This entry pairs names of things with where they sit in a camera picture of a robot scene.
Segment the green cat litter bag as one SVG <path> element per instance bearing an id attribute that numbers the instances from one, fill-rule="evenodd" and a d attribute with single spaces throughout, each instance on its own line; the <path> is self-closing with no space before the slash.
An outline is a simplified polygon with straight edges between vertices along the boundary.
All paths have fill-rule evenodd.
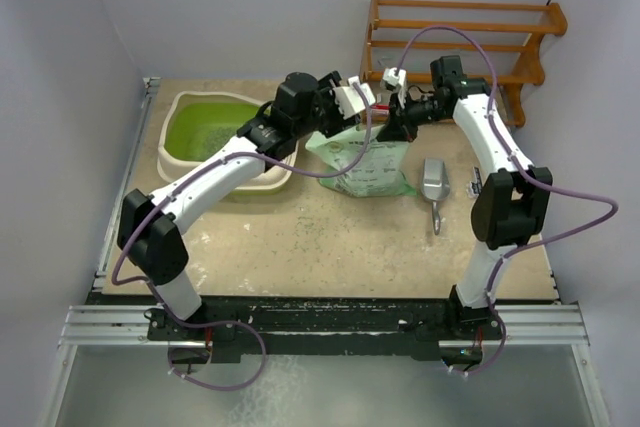
<path id="1" fill-rule="evenodd" d="M 401 170 L 410 144 L 406 141 L 378 141 L 376 136 L 381 129 L 381 125 L 372 127 L 370 141 L 357 165 L 343 175 L 320 178 L 319 184 L 359 198 L 415 195 L 415 188 Z M 305 148 L 319 158 L 327 173 L 334 173 L 350 165 L 361 152 L 365 134 L 365 126 L 352 127 L 331 138 L 316 132 L 306 142 Z"/>

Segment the silver metal scoop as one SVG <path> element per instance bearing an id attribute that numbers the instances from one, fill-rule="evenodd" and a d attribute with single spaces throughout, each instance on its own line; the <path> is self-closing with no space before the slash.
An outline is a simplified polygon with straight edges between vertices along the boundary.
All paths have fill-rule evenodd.
<path id="1" fill-rule="evenodd" d="M 433 233 L 438 236 L 442 224 L 439 205 L 450 194 L 450 182 L 443 160 L 436 158 L 424 160 L 421 192 L 430 205 Z"/>

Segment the black white bag sealing strip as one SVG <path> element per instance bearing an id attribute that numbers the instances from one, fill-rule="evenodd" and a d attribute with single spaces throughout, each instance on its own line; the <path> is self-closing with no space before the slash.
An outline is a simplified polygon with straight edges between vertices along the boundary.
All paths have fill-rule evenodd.
<path id="1" fill-rule="evenodd" d="M 482 179 L 481 171 L 478 167 L 474 166 L 472 168 L 472 179 L 467 186 L 468 196 L 472 199 L 477 198 L 481 194 L 482 186 L 483 186 L 483 179 Z"/>

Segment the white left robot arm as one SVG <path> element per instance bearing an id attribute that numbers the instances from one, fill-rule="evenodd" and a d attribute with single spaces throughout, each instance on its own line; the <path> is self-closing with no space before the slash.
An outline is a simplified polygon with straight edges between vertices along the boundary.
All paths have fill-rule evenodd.
<path id="1" fill-rule="evenodd" d="M 337 72 L 321 79 L 294 72 L 278 86 L 223 148 L 183 177 L 145 194 L 130 191 L 121 204 L 117 264 L 130 261 L 142 271 L 156 298 L 172 314 L 170 325 L 184 339 L 202 334 L 203 301 L 186 273 L 184 234 L 210 207 L 237 187 L 285 163 L 299 139 L 320 132 L 338 134 L 370 119 L 375 96 L 352 77 L 342 84 Z"/>

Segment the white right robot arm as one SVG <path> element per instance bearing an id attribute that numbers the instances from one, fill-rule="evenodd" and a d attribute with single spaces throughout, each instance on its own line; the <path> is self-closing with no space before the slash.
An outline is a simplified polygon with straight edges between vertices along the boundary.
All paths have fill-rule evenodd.
<path id="1" fill-rule="evenodd" d="M 452 336 L 467 338 L 491 315 L 508 253 L 540 233 L 549 202 L 545 188 L 553 177 L 519 150 L 485 79 L 468 77 L 457 56 L 441 57 L 430 69 L 433 90 L 418 100 L 408 92 L 405 70 L 384 71 L 381 84 L 391 97 L 377 138 L 411 142 L 420 126 L 453 120 L 479 161 L 484 183 L 470 215 L 476 245 L 462 280 L 452 288 L 453 308 L 444 316 Z"/>

